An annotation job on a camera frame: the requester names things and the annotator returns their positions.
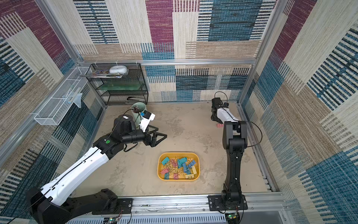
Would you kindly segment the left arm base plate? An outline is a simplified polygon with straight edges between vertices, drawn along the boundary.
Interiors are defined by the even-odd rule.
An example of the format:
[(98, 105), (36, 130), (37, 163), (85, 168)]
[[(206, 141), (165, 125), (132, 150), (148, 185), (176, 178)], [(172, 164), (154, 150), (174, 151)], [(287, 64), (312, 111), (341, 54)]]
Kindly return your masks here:
[(130, 214), (133, 198), (117, 198), (110, 205), (99, 211), (93, 211), (92, 215), (119, 215)]

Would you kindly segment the blue binder clip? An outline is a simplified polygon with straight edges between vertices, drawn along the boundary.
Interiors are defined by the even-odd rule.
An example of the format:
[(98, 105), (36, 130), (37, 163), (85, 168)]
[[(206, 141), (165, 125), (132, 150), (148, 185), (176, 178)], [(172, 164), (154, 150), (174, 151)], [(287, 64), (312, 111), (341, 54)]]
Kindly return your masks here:
[(188, 168), (192, 168), (192, 166), (194, 166), (196, 164), (196, 161), (195, 160), (192, 160), (188, 165), (187, 165), (187, 167)]

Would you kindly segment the white oval device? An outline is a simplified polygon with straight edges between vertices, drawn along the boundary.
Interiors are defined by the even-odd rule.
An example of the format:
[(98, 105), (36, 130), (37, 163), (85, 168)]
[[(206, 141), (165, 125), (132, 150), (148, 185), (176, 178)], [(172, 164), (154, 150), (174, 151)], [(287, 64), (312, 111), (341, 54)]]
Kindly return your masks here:
[(128, 68), (124, 65), (116, 65), (110, 68), (110, 74), (125, 75), (128, 73)]

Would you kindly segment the teal binder clip carried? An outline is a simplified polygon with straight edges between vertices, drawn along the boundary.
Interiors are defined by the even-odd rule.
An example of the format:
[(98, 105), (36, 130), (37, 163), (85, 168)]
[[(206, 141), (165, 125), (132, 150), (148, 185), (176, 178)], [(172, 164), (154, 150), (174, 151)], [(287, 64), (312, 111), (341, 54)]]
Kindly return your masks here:
[(177, 160), (177, 165), (178, 165), (178, 168), (182, 168), (183, 165), (187, 162), (187, 158), (186, 157), (183, 157), (181, 159), (178, 159)]

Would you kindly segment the yellow storage tray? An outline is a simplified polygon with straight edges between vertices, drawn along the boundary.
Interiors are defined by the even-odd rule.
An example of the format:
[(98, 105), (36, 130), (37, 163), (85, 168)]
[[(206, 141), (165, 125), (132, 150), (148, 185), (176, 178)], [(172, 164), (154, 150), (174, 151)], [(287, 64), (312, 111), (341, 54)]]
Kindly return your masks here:
[[(165, 166), (163, 166), (161, 164), (161, 161), (165, 157), (169, 157), (170, 162), (167, 163)], [(183, 167), (178, 168), (177, 160), (181, 159), (183, 157), (187, 158), (187, 162), (183, 165), (183, 167), (187, 166), (192, 160), (196, 161), (196, 164), (194, 166), (197, 168), (198, 177), (195, 178), (194, 180), (186, 180), (185, 179), (185, 173), (183, 171)], [(165, 168), (169, 169), (169, 173), (170, 173), (170, 179), (169, 180), (165, 180), (165, 175), (160, 174), (160, 171), (165, 169)], [(173, 174), (174, 173), (179, 173), (180, 174), (179, 180), (173, 180)], [(195, 181), (200, 176), (200, 160), (199, 160), (199, 157), (198, 157), (197, 154), (191, 153), (191, 152), (166, 152), (166, 153), (163, 153), (158, 159), (157, 175), (158, 175), (158, 178), (160, 180), (162, 180), (162, 181), (185, 181), (185, 182)]]

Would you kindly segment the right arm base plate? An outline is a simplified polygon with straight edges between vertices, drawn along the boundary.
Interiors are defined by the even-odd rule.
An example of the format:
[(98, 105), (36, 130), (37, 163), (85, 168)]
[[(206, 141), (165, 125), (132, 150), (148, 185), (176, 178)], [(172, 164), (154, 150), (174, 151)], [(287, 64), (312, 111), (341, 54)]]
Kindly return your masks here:
[(241, 195), (239, 201), (224, 200), (221, 195), (208, 196), (208, 205), (210, 211), (243, 211), (248, 209), (247, 200), (244, 195)]

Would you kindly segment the green pen cup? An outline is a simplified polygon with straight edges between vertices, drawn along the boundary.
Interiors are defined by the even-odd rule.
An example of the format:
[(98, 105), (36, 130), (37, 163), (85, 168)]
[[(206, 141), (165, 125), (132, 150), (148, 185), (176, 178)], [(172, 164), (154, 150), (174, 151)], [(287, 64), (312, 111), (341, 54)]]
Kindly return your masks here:
[(138, 126), (144, 116), (144, 110), (146, 110), (146, 104), (142, 102), (137, 102), (131, 106), (131, 109), (133, 114), (133, 120), (135, 124)]

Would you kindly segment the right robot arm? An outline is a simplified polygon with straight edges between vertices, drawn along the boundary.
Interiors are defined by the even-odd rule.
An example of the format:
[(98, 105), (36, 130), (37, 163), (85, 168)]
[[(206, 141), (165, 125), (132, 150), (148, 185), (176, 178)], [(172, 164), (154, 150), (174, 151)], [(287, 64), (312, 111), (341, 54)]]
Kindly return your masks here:
[(249, 147), (248, 127), (252, 122), (238, 120), (228, 108), (222, 106), (212, 107), (211, 119), (223, 125), (222, 144), (227, 155), (227, 174), (221, 195), (208, 197), (210, 210), (221, 214), (229, 210), (247, 210), (240, 174), (242, 157)]

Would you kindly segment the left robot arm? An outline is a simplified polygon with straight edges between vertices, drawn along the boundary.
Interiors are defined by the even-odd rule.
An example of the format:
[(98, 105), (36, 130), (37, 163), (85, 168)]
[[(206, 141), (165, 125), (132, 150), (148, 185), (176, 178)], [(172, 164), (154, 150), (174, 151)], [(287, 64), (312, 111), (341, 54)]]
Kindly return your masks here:
[(65, 224), (73, 218), (94, 212), (95, 214), (119, 214), (123, 203), (109, 189), (96, 194), (71, 198), (73, 191), (95, 170), (111, 160), (119, 152), (129, 152), (128, 144), (143, 142), (155, 147), (167, 138), (151, 126), (155, 115), (144, 111), (139, 128), (129, 114), (114, 120), (110, 133), (99, 138), (93, 146), (71, 167), (41, 188), (33, 187), (26, 194), (31, 216), (38, 224)]

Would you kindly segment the magazines on shelf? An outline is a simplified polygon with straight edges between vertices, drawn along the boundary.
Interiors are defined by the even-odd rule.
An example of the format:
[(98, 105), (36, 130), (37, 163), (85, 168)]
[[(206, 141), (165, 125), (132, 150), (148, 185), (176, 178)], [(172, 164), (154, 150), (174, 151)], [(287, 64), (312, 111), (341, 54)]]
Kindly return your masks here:
[(90, 77), (90, 78), (122, 78), (124, 74), (121, 73), (110, 73), (109, 70), (95, 70), (94, 72), (88, 72), (80, 77)]

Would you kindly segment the teal clip beside yellow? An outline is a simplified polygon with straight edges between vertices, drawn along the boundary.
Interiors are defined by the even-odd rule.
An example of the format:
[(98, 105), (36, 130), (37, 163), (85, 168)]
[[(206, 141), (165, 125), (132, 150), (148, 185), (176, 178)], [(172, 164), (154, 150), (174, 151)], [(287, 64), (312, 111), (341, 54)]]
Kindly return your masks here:
[(165, 157), (162, 161), (161, 161), (161, 164), (163, 165), (163, 166), (165, 166), (167, 163), (169, 163), (170, 162), (170, 159), (169, 159), (169, 157)]

